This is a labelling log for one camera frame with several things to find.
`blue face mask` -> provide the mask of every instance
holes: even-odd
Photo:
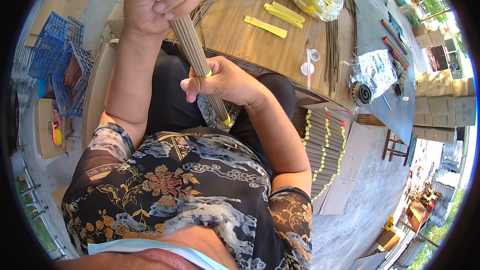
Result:
[[[93,255],[107,251],[137,252],[153,248],[168,250],[205,270],[228,270],[222,264],[195,249],[148,239],[120,239],[101,244],[88,243],[88,254]]]

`wooden tabletop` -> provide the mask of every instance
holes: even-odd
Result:
[[[263,6],[273,1],[305,17],[303,29],[270,15]],[[246,15],[288,31],[287,36],[282,39],[244,22]],[[285,75],[305,88],[307,76],[300,72],[300,66],[307,61],[307,48],[318,50],[321,58],[314,63],[311,91],[353,110],[354,103],[349,97],[348,84],[351,70],[340,63],[338,85],[336,92],[331,95],[329,84],[324,79],[327,57],[326,27],[326,22],[307,15],[291,0],[217,0],[207,14],[203,15],[203,22],[196,28],[202,46],[209,51]],[[355,50],[356,27],[353,16],[346,9],[340,14],[340,32],[340,61],[349,60]],[[166,39],[174,40],[175,35],[170,32]]]

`coiled incense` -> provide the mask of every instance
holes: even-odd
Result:
[[[208,77],[212,75],[212,70],[208,66],[205,53],[200,45],[197,32],[190,15],[186,15],[181,19],[169,21],[173,32],[178,38],[183,52],[185,53],[191,67],[195,71],[198,78]],[[222,99],[213,94],[207,94],[208,100],[213,106],[220,124],[230,126],[231,119]]]

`floral blouse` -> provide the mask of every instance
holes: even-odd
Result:
[[[312,207],[296,187],[273,192],[256,155],[223,134],[161,132],[134,151],[118,125],[95,131],[62,211],[73,245],[159,239],[211,227],[239,269],[309,269]]]

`yellow paper band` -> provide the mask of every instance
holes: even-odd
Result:
[[[220,121],[220,124],[229,127],[232,126],[232,119],[230,119],[230,115],[228,115],[228,118],[225,121]]]
[[[210,77],[210,76],[212,76],[212,70],[210,70],[210,72],[208,72],[207,75],[201,76],[201,77],[199,77],[199,78],[200,78],[200,79],[201,79],[201,78],[207,78],[207,77]]]

